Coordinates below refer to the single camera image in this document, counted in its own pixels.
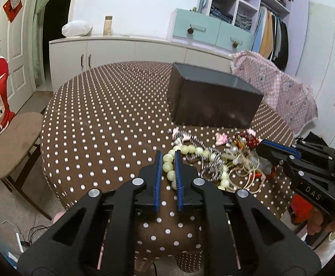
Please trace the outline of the person's hand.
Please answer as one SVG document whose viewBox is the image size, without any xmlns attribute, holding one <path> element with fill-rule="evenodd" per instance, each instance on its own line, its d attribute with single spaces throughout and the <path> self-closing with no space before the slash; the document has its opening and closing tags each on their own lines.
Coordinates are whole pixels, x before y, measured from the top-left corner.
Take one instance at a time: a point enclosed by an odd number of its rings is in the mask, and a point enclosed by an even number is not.
<svg viewBox="0 0 335 276">
<path fill-rule="evenodd" d="M 322 224 L 323 224 L 323 214 L 317 208 L 314 207 L 310 212 L 309 219 L 307 222 L 307 234 L 313 236 L 319 232 L 322 232 Z M 335 220 L 328 223 L 325 230 L 326 232 L 335 231 Z"/>
</svg>

